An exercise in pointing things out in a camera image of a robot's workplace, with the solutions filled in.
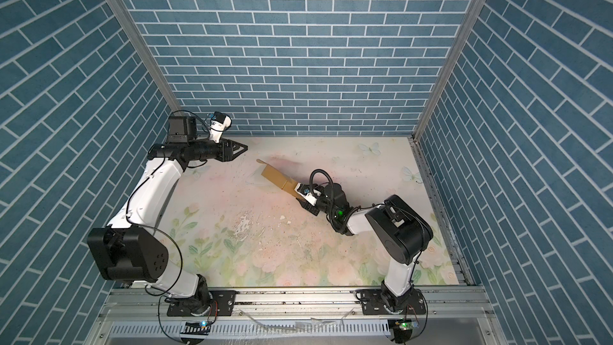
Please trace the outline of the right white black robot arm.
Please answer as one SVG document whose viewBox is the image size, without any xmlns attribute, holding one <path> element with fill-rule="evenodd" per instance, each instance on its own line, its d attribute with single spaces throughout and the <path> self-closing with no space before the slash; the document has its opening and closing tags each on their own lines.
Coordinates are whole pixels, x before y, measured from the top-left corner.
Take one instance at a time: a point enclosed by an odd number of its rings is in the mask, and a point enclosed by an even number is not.
<svg viewBox="0 0 613 345">
<path fill-rule="evenodd" d="M 354 236 L 373 232 L 390 255 L 388 273 L 382 283 L 382 301 L 392 312 L 410 305 L 416 296 L 413 275 L 434 231 L 428 223 L 397 195 L 368 208 L 351 207 L 341 185 L 295 187 L 301 206 L 313 215 L 326 214 L 335 232 Z"/>
</svg>

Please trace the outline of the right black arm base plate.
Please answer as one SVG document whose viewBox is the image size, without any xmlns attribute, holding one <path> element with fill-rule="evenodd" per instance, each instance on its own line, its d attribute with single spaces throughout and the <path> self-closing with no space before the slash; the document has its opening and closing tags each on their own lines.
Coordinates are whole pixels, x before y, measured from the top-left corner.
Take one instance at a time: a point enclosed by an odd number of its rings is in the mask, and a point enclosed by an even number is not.
<svg viewBox="0 0 613 345">
<path fill-rule="evenodd" d="M 401 296 L 396 296 L 382 286 L 381 289 L 359 289 L 354 293 L 365 316 L 382 315 L 424 315 L 427 313 L 426 299 L 421 290 L 411 287 Z"/>
</svg>

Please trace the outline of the brown cardboard box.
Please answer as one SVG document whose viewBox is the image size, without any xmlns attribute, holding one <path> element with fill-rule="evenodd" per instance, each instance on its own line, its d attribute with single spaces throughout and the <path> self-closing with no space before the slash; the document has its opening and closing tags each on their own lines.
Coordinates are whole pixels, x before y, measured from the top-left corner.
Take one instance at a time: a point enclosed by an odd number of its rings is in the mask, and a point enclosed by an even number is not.
<svg viewBox="0 0 613 345">
<path fill-rule="evenodd" d="M 264 165 L 262 176 L 265 179 L 267 179 L 277 188 L 283 190 L 285 193 L 288 193 L 293 198 L 300 198 L 300 194 L 296 192 L 296 187 L 298 186 L 298 182 L 296 180 L 280 172 L 278 169 L 265 161 L 257 159 L 256 162 Z"/>
</svg>

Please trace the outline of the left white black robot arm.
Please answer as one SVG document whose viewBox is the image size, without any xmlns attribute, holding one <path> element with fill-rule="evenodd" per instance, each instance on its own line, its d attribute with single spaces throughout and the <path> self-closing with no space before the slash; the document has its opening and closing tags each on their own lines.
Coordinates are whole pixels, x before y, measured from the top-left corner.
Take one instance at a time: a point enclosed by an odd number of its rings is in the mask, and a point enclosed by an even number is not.
<svg viewBox="0 0 613 345">
<path fill-rule="evenodd" d="M 87 237 L 103 279 L 125 284 L 143 281 L 152 295 L 167 297 L 192 316 L 209 311 L 212 295 L 206 279 L 185 271 L 183 261 L 172 263 L 161 242 L 171 236 L 157 225 L 193 161 L 229 162 L 247 151 L 247 145 L 223 138 L 231 125 L 231 118 L 221 112 L 206 119 L 190 111 L 171 114 L 165 142 L 149 149 L 145 172 L 125 205 L 108 225 L 93 229 Z"/>
</svg>

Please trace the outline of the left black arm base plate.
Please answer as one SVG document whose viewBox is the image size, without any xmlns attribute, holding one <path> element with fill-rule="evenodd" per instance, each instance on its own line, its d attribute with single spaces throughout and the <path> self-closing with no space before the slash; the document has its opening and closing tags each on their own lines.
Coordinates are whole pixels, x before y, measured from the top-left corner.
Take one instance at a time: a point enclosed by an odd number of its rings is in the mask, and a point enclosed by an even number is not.
<svg viewBox="0 0 613 345">
<path fill-rule="evenodd" d="M 220 317 L 231 316 L 237 291 L 223 289 L 209 291 L 205 297 L 166 298 L 169 317 Z"/>
</svg>

